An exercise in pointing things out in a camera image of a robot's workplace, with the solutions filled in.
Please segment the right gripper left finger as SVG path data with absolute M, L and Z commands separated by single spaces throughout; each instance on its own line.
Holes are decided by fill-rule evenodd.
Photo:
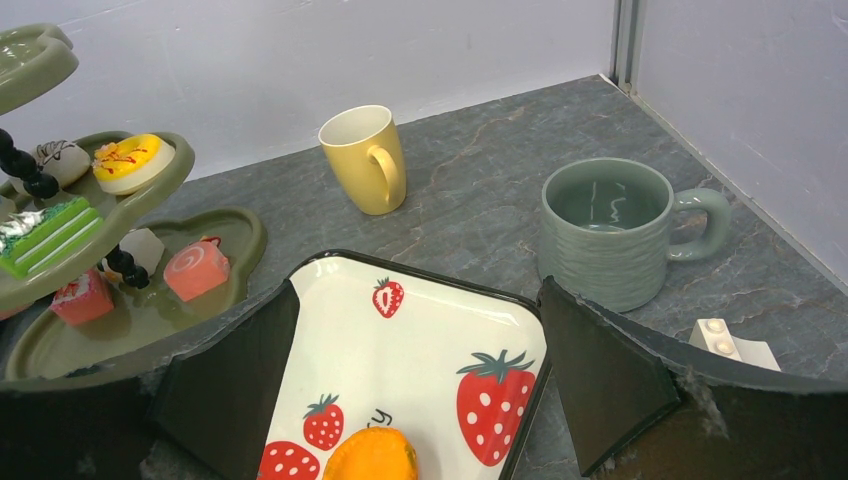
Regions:
M 284 281 L 115 360 L 3 382 L 2 477 L 255 478 L 299 311 Z

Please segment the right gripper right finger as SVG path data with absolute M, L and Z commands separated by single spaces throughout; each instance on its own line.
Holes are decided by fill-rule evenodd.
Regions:
M 847 386 L 723 358 L 560 287 L 538 295 L 592 479 L 843 479 Z

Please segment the pink swirl roll cake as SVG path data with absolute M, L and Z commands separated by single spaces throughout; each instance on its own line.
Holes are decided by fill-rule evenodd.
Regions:
M 194 242 L 175 254 L 163 278 L 182 301 L 188 302 L 224 284 L 229 275 L 229 260 L 213 239 Z

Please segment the red strawberry cake slice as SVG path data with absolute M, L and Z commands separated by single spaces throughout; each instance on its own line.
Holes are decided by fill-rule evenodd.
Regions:
M 109 286 L 96 268 L 56 291 L 49 309 L 70 326 L 95 320 L 114 309 Z

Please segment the orange macaron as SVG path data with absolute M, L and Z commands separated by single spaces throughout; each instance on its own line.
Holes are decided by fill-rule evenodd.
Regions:
M 361 429 L 327 461 L 323 479 L 416 480 L 417 453 L 406 436 L 390 427 Z

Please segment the green triangular cake slice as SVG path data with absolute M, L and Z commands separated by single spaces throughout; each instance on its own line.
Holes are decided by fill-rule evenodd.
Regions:
M 23 279 L 66 258 L 103 223 L 82 197 L 43 210 L 11 213 L 1 223 L 1 267 Z

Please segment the yellow glazed donut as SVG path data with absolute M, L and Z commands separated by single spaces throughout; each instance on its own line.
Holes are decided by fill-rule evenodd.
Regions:
M 175 148 L 159 136 L 140 134 L 98 148 L 92 171 L 104 192 L 129 195 L 155 179 L 175 155 Z

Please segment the white chocolate drizzle donut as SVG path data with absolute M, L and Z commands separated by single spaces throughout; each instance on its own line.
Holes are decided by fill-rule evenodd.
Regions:
M 54 197 L 90 167 L 89 154 L 69 140 L 49 141 L 27 153 L 17 149 L 8 135 L 1 135 L 1 169 L 20 194 L 39 199 Z

